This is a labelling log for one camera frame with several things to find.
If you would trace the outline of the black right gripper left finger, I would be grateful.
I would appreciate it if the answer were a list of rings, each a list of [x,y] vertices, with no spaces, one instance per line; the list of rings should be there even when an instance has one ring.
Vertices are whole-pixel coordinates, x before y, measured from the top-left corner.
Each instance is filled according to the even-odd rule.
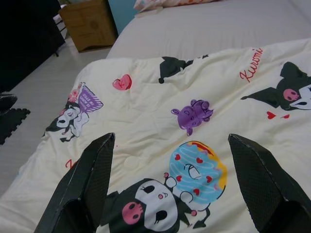
[[[93,140],[57,185],[36,233],[94,233],[111,174],[114,133]]]

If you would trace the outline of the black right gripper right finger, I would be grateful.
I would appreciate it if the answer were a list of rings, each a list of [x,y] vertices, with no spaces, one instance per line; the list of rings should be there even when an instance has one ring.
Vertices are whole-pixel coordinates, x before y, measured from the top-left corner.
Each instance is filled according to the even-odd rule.
[[[243,199],[260,233],[309,233],[311,200],[269,150],[255,141],[228,136]]]

